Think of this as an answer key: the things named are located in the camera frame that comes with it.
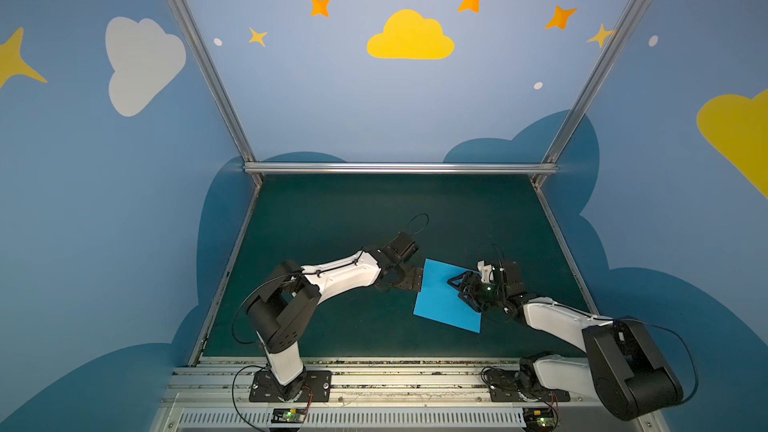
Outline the blue square paper sheet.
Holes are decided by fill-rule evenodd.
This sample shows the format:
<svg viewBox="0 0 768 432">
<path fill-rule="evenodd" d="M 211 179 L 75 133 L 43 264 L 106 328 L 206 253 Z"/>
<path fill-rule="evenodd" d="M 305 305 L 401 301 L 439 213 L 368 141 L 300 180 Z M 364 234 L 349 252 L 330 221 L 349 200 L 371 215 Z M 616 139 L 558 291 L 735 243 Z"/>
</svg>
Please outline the blue square paper sheet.
<svg viewBox="0 0 768 432">
<path fill-rule="evenodd" d="M 466 272 L 463 267 L 427 259 L 421 291 L 417 295 L 414 315 L 466 331 L 481 331 L 481 314 L 458 296 L 448 280 Z"/>
</svg>

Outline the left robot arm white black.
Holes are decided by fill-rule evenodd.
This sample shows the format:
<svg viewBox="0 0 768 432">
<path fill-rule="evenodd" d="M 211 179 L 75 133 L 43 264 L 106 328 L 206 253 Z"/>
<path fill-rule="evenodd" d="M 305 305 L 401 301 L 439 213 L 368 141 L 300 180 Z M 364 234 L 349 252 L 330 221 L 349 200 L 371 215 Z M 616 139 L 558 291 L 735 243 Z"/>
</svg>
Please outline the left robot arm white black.
<svg viewBox="0 0 768 432">
<path fill-rule="evenodd" d="M 353 289 L 375 286 L 419 292 L 423 269 L 409 263 L 419 250 L 401 231 L 382 247 L 362 248 L 352 255 L 319 265 L 282 262 L 244 299 L 245 313 L 266 353 L 273 383 L 284 396 L 298 393 L 306 368 L 298 341 L 317 307 Z"/>
</svg>

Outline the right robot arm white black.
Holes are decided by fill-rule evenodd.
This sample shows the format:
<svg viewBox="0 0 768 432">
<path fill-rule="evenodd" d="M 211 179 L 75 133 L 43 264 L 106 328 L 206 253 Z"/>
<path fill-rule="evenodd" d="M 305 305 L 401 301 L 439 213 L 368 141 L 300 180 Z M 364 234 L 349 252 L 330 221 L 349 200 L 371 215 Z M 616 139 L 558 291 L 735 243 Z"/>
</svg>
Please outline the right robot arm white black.
<svg viewBox="0 0 768 432">
<path fill-rule="evenodd" d="M 543 352 L 522 358 L 515 373 L 485 370 L 482 378 L 492 391 L 515 393 L 549 408 L 568 394 L 586 396 L 622 421 L 682 405 L 692 397 L 651 336 L 649 324 L 633 317 L 600 316 L 534 294 L 514 261 L 481 261 L 476 270 L 446 283 L 473 311 L 500 310 L 584 354 L 565 358 Z"/>
</svg>

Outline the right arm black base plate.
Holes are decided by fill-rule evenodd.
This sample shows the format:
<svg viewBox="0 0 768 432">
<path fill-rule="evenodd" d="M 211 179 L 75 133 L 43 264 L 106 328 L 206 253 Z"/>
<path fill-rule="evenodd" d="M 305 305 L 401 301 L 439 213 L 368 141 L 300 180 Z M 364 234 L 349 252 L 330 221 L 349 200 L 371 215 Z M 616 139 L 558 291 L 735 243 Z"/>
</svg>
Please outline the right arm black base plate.
<svg viewBox="0 0 768 432">
<path fill-rule="evenodd" d="M 530 371 L 486 367 L 480 373 L 492 402 L 569 402 L 570 394 L 544 387 Z"/>
</svg>

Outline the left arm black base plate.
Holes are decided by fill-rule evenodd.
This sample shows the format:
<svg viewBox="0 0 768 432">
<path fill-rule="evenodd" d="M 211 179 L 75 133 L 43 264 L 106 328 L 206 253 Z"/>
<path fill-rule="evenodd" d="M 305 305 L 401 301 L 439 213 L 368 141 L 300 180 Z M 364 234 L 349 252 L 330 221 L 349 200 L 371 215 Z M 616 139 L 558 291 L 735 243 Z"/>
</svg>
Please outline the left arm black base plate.
<svg viewBox="0 0 768 432">
<path fill-rule="evenodd" d="M 260 402 L 328 402 L 332 373 L 329 370 L 304 371 L 288 385 L 281 385 L 270 370 L 258 371 L 248 400 Z"/>
</svg>

